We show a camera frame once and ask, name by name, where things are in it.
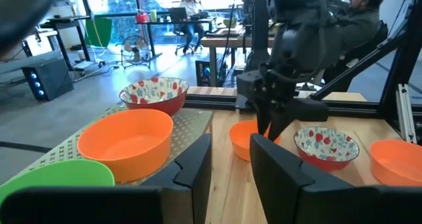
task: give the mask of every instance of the blue light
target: blue light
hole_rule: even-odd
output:
[[[205,75],[205,76],[210,76],[210,68],[206,67],[206,68],[203,70],[203,73],[204,73],[204,75]]]

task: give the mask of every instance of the laptop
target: laptop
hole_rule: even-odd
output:
[[[169,15],[170,15],[171,21],[173,22],[181,22],[181,21],[187,20],[185,7],[170,8]]]

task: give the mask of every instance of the floral bowl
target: floral bowl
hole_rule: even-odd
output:
[[[301,128],[293,139],[300,157],[323,171],[343,169],[359,155],[359,146],[350,136],[331,128]]]
[[[129,109],[157,109],[172,116],[185,103],[188,88],[179,78],[151,78],[123,88],[119,97]]]

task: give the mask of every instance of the green bowl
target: green bowl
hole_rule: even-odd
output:
[[[113,173],[97,161],[74,159],[40,167],[0,186],[0,207],[5,198],[34,186],[114,186]]]
[[[237,19],[236,18],[232,18],[231,19],[231,26],[229,26],[230,24],[230,19],[224,19],[223,20],[223,24],[227,27],[227,28],[234,28],[237,26]]]

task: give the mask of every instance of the woman sitting on chair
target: woman sitting on chair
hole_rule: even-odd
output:
[[[200,3],[198,3],[197,0],[182,0],[182,2],[180,3],[180,7],[186,8],[186,14],[188,17],[191,17],[202,11],[202,6],[200,5]],[[185,24],[184,26],[182,26],[181,31],[186,35],[186,45],[183,48],[183,53],[186,53],[186,51],[189,49],[189,45],[192,42],[193,35],[195,33],[198,33],[198,42],[196,43],[196,46],[194,48],[195,52],[200,46],[200,39],[202,39],[205,35],[204,27],[201,24]]]

